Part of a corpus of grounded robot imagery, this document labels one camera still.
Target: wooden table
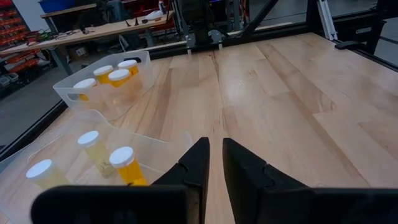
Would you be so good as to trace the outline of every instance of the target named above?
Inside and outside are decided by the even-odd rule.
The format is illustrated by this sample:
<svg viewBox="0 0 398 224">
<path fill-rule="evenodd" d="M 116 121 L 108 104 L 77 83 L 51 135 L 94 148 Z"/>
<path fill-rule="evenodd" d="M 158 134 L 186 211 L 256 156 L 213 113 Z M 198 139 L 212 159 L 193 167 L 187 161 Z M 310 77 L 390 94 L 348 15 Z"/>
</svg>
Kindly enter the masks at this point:
<svg viewBox="0 0 398 224">
<path fill-rule="evenodd" d="M 210 138 L 207 223 L 234 223 L 225 137 L 312 187 L 398 187 L 396 72 L 316 34 L 152 63 L 155 86 L 112 124 L 157 139 L 183 130 Z"/>
<path fill-rule="evenodd" d="M 169 19 L 172 18 L 174 11 L 170 11 Z M 7 50 L 3 50 L 0 54 L 11 54 L 15 52 L 21 52 L 25 50 L 32 49 L 43 49 L 43 48 L 52 48 L 58 45 L 67 45 L 77 42 L 84 42 L 87 40 L 93 40 L 100 37 L 105 37 L 109 35 L 118 35 L 126 32 L 131 32 L 135 30 L 149 29 L 150 27 L 162 25 L 166 23 L 167 15 L 163 15 L 159 21 L 148 21 L 146 24 L 142 23 L 142 20 L 145 18 L 144 16 L 138 17 L 139 25 L 135 26 L 135 19 L 128 19 L 127 22 L 131 26 L 127 26 L 125 21 L 109 23 L 98 27 L 88 27 L 86 30 L 90 31 L 89 34 L 83 34 L 80 30 L 76 30 L 75 34 L 69 35 L 60 39 L 53 39 L 41 42 L 39 44 L 27 46 L 27 44 L 22 44 L 17 47 L 12 47 Z M 58 66 L 62 67 L 68 75 L 71 75 L 73 72 L 70 70 L 66 60 L 60 55 L 58 50 L 51 50 L 51 54 L 53 55 Z"/>
</svg>

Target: wooden tabletop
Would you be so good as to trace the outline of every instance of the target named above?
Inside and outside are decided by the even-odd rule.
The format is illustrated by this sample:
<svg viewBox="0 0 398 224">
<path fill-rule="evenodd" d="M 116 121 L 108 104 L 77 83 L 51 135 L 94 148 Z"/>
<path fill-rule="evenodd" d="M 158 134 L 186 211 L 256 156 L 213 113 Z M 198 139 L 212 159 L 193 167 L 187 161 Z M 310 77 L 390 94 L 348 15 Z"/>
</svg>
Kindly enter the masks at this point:
<svg viewBox="0 0 398 224">
<path fill-rule="evenodd" d="M 40 15 L 40 17 L 44 19 L 46 17 L 66 14 L 66 13 L 69 13 L 69 12 L 76 12 L 76 11 L 81 11 L 81 10 L 85 10 L 85 9 L 92 9 L 92 8 L 95 8 L 96 6 L 97 6 L 97 4 L 94 3 L 94 4 L 84 5 L 84 6 L 72 7 L 72 8 L 69 8 L 69 9 L 61 10 L 61 11 L 49 12 L 49 13 Z"/>
<path fill-rule="evenodd" d="M 171 18 L 174 15 L 174 11 L 170 11 L 169 13 L 169 18 Z M 32 46 L 27 46 L 27 44 L 22 44 L 17 47 L 12 47 L 7 50 L 3 50 L 0 52 L 1 54 L 11 54 L 15 52 L 21 52 L 25 50 L 32 50 L 32 49 L 42 49 L 42 48 L 48 48 L 48 47 L 54 47 L 56 45 L 62 45 L 62 44 L 70 44 L 74 42 L 80 42 L 84 40 L 91 40 L 99 37 L 104 37 L 107 35 L 114 35 L 114 34 L 121 34 L 123 32 L 129 32 L 133 30 L 140 30 L 140 29 L 146 29 L 158 25 L 162 25 L 166 23 L 166 17 L 167 15 L 163 15 L 159 21 L 148 21 L 146 24 L 142 23 L 142 20 L 145 18 L 145 16 L 138 17 L 138 26 L 134 26 L 135 24 L 135 19 L 129 19 L 127 22 L 131 25 L 130 27 L 127 26 L 125 21 L 122 22 L 115 22 L 115 23 L 109 23 L 105 24 L 102 26 L 98 27 L 88 27 L 86 30 L 91 31 L 89 34 L 83 34 L 80 30 L 76 30 L 77 33 L 69 35 L 64 38 L 59 38 L 59 39 L 53 39 L 53 40 L 48 40 L 41 42 L 39 44 L 35 44 Z"/>
<path fill-rule="evenodd" d="M 398 187 L 396 72 L 312 33 L 152 63 L 155 86 L 112 124 L 210 138 L 207 223 L 234 223 L 225 137 L 311 187 Z"/>
</svg>

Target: white bottle cap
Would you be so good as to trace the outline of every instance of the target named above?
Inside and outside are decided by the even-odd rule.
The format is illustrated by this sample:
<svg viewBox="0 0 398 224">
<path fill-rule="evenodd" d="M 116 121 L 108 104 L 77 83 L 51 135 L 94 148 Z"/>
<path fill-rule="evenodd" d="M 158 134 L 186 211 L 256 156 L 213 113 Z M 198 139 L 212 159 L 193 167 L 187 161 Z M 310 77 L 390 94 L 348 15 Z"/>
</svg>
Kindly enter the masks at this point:
<svg viewBox="0 0 398 224">
<path fill-rule="evenodd" d="M 82 80 L 78 83 L 76 83 L 73 87 L 74 88 L 90 88 L 95 86 L 96 82 L 94 78 L 87 78 L 85 80 Z"/>
<path fill-rule="evenodd" d="M 33 165 L 27 172 L 26 177 L 28 179 L 36 178 L 44 174 L 47 170 L 50 169 L 52 165 L 51 159 L 45 159 Z"/>
<path fill-rule="evenodd" d="M 127 61 L 124 61 L 124 62 L 120 62 L 118 67 L 119 67 L 119 69 L 129 69 L 129 68 L 131 68 L 133 66 L 136 66 L 136 65 L 137 65 L 137 61 L 136 60 L 127 60 Z"/>
<path fill-rule="evenodd" d="M 130 71 L 127 69 L 119 69 L 116 70 L 114 72 L 111 72 L 108 75 L 108 78 L 111 81 L 118 81 L 118 80 L 122 80 L 123 78 L 127 78 L 128 76 L 130 76 Z"/>
<path fill-rule="evenodd" d="M 134 150 L 132 147 L 124 146 L 112 152 L 109 162 L 115 168 L 122 168 L 129 165 L 134 160 Z"/>
<path fill-rule="evenodd" d="M 80 136 L 79 140 L 77 140 L 77 143 L 81 146 L 89 147 L 97 143 L 97 141 L 100 139 L 99 136 L 99 132 L 89 131 L 86 134 Z"/>
<path fill-rule="evenodd" d="M 101 68 L 97 68 L 96 70 L 94 70 L 94 75 L 96 75 L 96 76 L 104 75 L 105 73 L 112 72 L 112 71 L 113 71 L 113 66 L 107 65 L 107 66 L 103 66 Z"/>
</svg>

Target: floor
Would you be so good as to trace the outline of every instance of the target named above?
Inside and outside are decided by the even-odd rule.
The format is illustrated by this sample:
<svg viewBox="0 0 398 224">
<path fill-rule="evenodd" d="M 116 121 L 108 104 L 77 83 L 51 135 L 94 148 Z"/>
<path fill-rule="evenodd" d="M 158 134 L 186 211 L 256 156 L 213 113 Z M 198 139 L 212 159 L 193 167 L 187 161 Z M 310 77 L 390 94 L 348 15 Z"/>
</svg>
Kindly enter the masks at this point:
<svg viewBox="0 0 398 224">
<path fill-rule="evenodd" d="M 253 20 L 262 7 L 264 0 L 250 0 L 250 19 Z M 376 5 L 377 0 L 328 0 L 332 16 L 368 10 Z M 261 23 L 264 26 L 283 22 L 304 22 L 307 0 L 279 0 Z"/>
<path fill-rule="evenodd" d="M 398 73 L 315 34 L 152 64 L 155 86 L 112 124 L 166 141 L 209 137 L 206 223 L 234 223 L 225 137 L 311 187 L 398 187 Z M 25 197 L 11 195 L 33 198 L 18 186 Z"/>
</svg>

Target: plastic tray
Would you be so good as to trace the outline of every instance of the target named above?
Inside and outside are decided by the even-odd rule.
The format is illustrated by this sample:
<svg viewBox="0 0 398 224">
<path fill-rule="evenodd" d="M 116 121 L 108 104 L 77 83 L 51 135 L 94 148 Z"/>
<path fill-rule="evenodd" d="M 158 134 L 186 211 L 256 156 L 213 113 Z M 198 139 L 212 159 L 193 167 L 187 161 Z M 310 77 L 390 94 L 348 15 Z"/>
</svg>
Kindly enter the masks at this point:
<svg viewBox="0 0 398 224">
<path fill-rule="evenodd" d="M 110 84 L 96 85 L 92 88 L 76 89 L 73 86 L 86 79 L 95 78 L 93 72 L 105 65 L 112 65 L 115 69 L 118 63 L 139 58 L 139 73 L 130 78 L 118 88 Z M 155 83 L 152 73 L 149 52 L 125 52 L 108 55 L 95 63 L 81 69 L 79 72 L 66 77 L 56 83 L 53 88 L 73 111 L 97 110 L 108 120 L 122 116 L 150 87 Z M 88 101 L 82 101 L 79 94 L 88 96 Z"/>
<path fill-rule="evenodd" d="M 124 185 L 117 172 L 104 178 L 77 144 L 82 134 L 97 130 L 111 154 L 122 146 L 131 146 L 148 184 L 167 172 L 192 146 L 188 133 L 177 142 L 165 142 L 111 126 L 97 111 L 74 114 L 16 154 L 0 162 L 0 210 L 13 223 L 31 223 L 32 202 L 43 190 L 27 180 L 32 165 L 51 159 L 72 184 Z"/>
<path fill-rule="evenodd" d="M 6 86 L 8 86 L 8 84 L 10 84 L 10 79 L 5 76 L 1 76 L 0 77 L 0 86 L 6 87 Z"/>
<path fill-rule="evenodd" d="M 18 74 L 16 74 L 16 73 L 10 73 L 10 74 L 7 74 L 7 78 L 9 78 L 10 79 L 10 81 L 13 83 L 13 82 L 16 82 L 16 81 L 18 81 Z"/>
</svg>

